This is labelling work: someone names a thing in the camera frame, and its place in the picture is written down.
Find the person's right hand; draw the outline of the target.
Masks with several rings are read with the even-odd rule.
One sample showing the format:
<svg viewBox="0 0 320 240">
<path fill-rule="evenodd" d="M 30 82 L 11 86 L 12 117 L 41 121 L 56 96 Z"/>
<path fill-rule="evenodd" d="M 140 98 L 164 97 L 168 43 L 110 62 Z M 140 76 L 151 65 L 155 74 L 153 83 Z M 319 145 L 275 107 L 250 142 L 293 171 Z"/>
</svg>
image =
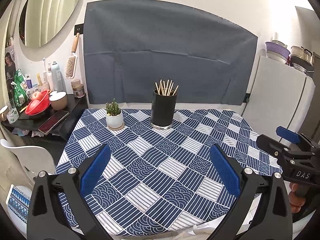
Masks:
<svg viewBox="0 0 320 240">
<path fill-rule="evenodd" d="M 288 194 L 290 206 L 291 206 L 291 212 L 292 213 L 298 213 L 302 206 L 305 204 L 305 198 L 298 196 L 296 193 L 299 189 L 299 185 L 296 183 L 290 183 L 289 184 L 290 192 Z"/>
</svg>

